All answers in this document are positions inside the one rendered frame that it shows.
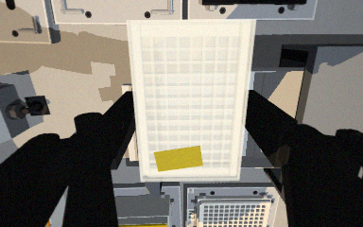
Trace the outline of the clear multi-well plate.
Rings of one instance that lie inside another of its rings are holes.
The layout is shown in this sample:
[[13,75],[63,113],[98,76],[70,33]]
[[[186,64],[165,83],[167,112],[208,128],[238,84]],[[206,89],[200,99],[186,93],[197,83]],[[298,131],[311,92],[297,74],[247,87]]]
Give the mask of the clear multi-well plate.
[[197,203],[197,227],[267,227],[271,197],[198,196]]

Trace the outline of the black assay plate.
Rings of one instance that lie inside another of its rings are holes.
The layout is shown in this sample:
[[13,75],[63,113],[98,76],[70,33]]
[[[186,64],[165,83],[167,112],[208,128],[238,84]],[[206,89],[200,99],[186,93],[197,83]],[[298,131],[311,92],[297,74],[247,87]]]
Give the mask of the black assay plate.
[[203,6],[221,5],[304,5],[307,0],[202,0]]

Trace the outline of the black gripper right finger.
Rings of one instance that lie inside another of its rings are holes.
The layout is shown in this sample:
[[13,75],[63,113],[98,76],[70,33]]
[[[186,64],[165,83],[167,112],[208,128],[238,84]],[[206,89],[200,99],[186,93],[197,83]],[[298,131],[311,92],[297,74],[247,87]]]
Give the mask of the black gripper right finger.
[[245,128],[273,167],[282,168],[288,227],[363,227],[363,132],[326,135],[297,123],[249,90]]

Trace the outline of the grey box with green button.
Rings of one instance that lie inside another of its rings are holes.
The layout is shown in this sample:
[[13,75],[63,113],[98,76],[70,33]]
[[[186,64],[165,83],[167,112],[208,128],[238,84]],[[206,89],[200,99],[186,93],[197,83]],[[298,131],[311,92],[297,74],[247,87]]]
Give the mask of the grey box with green button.
[[0,86],[0,144],[30,129],[26,114],[50,114],[44,96],[29,96],[25,100],[28,108],[21,104],[15,85]]

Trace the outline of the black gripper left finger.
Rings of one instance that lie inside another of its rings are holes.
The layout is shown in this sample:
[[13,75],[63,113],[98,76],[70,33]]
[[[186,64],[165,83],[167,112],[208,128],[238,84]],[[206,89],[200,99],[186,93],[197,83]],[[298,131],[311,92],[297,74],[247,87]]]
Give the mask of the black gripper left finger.
[[45,227],[67,186],[62,227],[119,227],[111,170],[136,130],[132,91],[74,121],[69,138],[39,134],[0,164],[0,227]]

